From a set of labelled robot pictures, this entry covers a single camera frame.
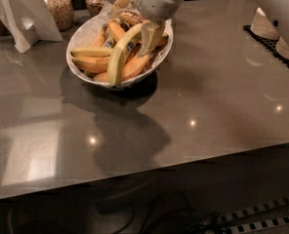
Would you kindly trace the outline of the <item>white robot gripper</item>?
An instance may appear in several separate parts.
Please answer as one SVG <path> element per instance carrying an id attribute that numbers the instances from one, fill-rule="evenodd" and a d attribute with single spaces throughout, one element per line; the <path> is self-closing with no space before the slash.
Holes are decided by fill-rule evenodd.
<path id="1" fill-rule="evenodd" d="M 134 1 L 141 15 L 151 21 L 142 25 L 142 46 L 139 56 L 149 55 L 163 38 L 165 21 L 170 19 L 184 0 L 115 0 L 111 11 L 133 8 Z"/>

